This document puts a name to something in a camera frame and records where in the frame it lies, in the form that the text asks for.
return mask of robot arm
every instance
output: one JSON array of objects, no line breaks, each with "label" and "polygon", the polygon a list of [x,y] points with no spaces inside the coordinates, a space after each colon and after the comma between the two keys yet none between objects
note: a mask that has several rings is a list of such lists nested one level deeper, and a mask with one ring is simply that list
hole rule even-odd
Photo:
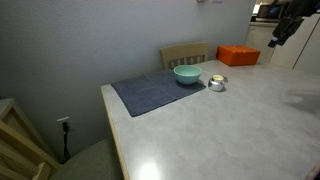
[{"label": "robot arm", "polygon": [[320,0],[293,0],[276,29],[269,47],[283,45],[293,35],[303,22],[303,16],[310,17],[320,9]]}]

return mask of wooden chair frame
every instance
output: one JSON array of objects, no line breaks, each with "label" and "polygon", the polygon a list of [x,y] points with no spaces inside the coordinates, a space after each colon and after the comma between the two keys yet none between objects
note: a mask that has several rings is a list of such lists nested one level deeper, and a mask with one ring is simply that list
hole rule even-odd
[{"label": "wooden chair frame", "polygon": [[208,61],[208,44],[196,42],[168,46],[160,49],[160,55],[165,69],[182,64],[197,64]]}]

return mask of chair back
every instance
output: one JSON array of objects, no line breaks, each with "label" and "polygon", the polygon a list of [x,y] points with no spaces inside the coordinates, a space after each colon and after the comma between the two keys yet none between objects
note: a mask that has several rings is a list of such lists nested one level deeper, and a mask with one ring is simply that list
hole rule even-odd
[{"label": "chair back", "polygon": [[168,46],[160,49],[160,55],[165,69],[197,64],[208,60],[208,44],[196,42]]},{"label": "chair back", "polygon": [[1,100],[0,179],[49,179],[60,164],[39,145],[42,140],[18,111],[12,99]]}]

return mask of table edge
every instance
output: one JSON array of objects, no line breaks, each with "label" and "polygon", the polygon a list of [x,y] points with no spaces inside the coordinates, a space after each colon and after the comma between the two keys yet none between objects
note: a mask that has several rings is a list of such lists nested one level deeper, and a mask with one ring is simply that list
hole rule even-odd
[{"label": "table edge", "polygon": [[102,88],[103,86],[101,86],[101,93],[102,93],[102,97],[104,99],[104,105],[105,105],[105,108],[106,108],[106,111],[107,111],[107,118],[109,120],[109,124],[110,124],[110,127],[111,127],[111,132],[112,132],[112,136],[113,136],[113,140],[114,140],[114,143],[115,143],[115,146],[116,146],[116,150],[117,150],[117,154],[118,154],[118,157],[119,157],[119,161],[120,161],[120,166],[121,166],[121,170],[122,170],[122,174],[123,174],[123,177],[125,180],[130,180],[130,176],[129,176],[129,173],[128,173],[128,170],[127,170],[127,166],[126,166],[126,162],[124,160],[124,157],[123,157],[123,153],[122,153],[122,150],[121,150],[121,147],[120,147],[120,142],[119,142],[119,139],[118,139],[118,136],[117,136],[117,132],[116,132],[116,129],[114,127],[114,123],[113,123],[113,119],[110,115],[110,110],[109,110],[109,107],[108,107],[108,104],[107,104],[107,99],[102,91]]}]

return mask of electrical outlet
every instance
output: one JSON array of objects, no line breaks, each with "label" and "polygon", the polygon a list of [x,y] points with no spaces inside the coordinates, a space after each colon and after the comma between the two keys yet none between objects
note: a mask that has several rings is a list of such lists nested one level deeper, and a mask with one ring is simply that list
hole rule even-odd
[{"label": "electrical outlet", "polygon": [[72,122],[71,122],[71,119],[70,119],[69,116],[63,117],[63,118],[60,118],[60,119],[57,119],[56,121],[57,121],[59,124],[61,124],[61,125],[62,125],[62,123],[67,122],[67,123],[68,123],[68,126],[70,127],[70,130],[73,130],[73,128],[72,128]]}]

